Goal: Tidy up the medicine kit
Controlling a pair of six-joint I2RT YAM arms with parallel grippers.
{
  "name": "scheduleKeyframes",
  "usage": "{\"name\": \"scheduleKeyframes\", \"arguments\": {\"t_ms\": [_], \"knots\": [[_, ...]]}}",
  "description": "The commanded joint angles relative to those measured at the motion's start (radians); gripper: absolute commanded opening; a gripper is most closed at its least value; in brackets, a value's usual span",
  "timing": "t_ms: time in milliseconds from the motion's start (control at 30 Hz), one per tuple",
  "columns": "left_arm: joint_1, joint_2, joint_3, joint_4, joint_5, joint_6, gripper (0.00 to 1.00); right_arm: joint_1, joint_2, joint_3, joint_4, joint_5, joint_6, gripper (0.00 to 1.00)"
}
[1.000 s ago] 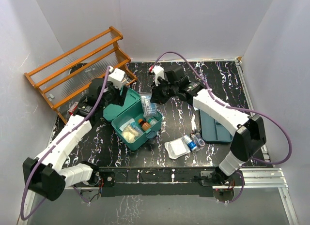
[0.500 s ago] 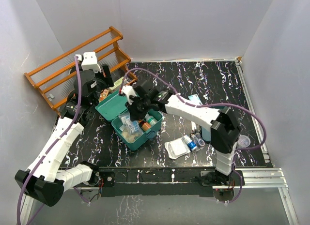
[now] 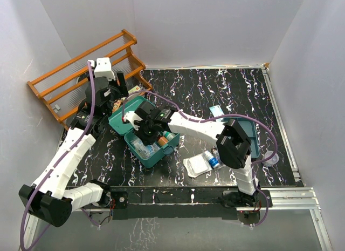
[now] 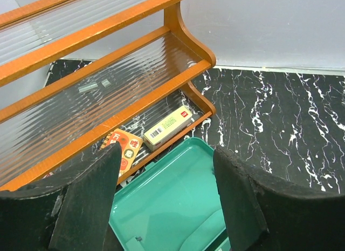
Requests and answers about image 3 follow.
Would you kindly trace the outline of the white bottle green label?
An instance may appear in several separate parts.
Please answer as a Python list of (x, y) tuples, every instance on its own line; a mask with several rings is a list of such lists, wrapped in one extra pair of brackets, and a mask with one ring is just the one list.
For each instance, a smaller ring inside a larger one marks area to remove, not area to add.
[(164, 136), (165, 138), (167, 138), (168, 140), (172, 140), (172, 139), (175, 137), (175, 135), (174, 135), (173, 133), (167, 132), (167, 131), (164, 131), (164, 132), (163, 132), (163, 136)]

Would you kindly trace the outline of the white bottle blue label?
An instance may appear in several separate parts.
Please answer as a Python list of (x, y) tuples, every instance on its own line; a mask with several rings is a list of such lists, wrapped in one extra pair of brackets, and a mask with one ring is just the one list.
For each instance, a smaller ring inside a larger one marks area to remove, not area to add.
[(217, 169), (220, 166), (219, 161), (215, 158), (215, 156), (210, 151), (205, 151), (203, 153), (203, 156), (208, 161), (212, 169)]

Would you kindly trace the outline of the clear bag blue items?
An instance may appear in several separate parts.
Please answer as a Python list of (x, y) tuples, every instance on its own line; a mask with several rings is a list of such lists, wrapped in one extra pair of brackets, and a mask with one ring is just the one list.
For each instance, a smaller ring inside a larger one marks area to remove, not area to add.
[(139, 138), (134, 139), (132, 145), (142, 159), (149, 159), (160, 150), (156, 143), (146, 146)]

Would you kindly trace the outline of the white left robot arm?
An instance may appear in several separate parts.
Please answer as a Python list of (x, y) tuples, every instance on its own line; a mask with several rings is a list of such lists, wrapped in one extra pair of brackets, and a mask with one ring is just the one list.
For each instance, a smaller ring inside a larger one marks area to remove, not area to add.
[(31, 184), (23, 185), (19, 197), (25, 213), (60, 227), (71, 213), (96, 203), (106, 207), (111, 202), (110, 187), (97, 180), (67, 190), (67, 183), (86, 152), (95, 144), (113, 113), (114, 102), (128, 96), (125, 77), (91, 72), (86, 98), (77, 109), (66, 138), (43, 173)]

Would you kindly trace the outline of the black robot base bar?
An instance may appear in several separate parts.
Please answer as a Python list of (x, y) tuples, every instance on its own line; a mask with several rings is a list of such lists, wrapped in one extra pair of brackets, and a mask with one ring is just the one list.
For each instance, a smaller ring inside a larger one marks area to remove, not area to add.
[(137, 218), (222, 218), (257, 223), (271, 208), (268, 190), (253, 196), (230, 187), (111, 187), (108, 201), (89, 204), (93, 212), (109, 212), (114, 220)]

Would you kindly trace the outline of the teal plastic medicine box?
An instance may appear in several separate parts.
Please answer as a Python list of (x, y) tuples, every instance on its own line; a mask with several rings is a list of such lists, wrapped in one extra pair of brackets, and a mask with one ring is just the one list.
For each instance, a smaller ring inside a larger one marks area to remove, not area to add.
[(136, 130), (134, 125), (123, 123), (120, 109), (111, 115), (109, 125), (124, 137), (130, 151), (146, 168), (153, 167), (162, 158), (172, 154), (180, 142), (179, 134), (166, 131), (155, 133), (146, 125)]

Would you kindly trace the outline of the white square gauze pack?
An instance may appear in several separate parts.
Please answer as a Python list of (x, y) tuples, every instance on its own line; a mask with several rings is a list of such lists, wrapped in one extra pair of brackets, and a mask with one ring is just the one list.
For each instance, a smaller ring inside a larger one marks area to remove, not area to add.
[(191, 178), (196, 178), (212, 170), (210, 164), (202, 154), (184, 159), (183, 165), (187, 170), (188, 176)]

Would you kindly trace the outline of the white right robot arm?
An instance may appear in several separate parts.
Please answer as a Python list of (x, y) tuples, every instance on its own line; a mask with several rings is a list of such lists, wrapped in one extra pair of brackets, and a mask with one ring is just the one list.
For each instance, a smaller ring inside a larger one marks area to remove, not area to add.
[(253, 207), (259, 201), (258, 180), (252, 172), (251, 139), (236, 120), (206, 121), (181, 110), (153, 107), (150, 103), (142, 103), (135, 111), (127, 112), (124, 120), (131, 123), (144, 145), (151, 145), (164, 131), (206, 141), (217, 148), (221, 162), (234, 173), (238, 193), (230, 197), (232, 203)]

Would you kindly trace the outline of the brown bottle orange label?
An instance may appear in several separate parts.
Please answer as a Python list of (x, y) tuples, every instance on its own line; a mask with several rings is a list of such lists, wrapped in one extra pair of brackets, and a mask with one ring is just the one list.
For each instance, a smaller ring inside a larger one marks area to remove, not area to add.
[(160, 147), (163, 147), (164, 145), (166, 145), (169, 142), (169, 140), (164, 137), (164, 136), (160, 136), (157, 140), (157, 143)]

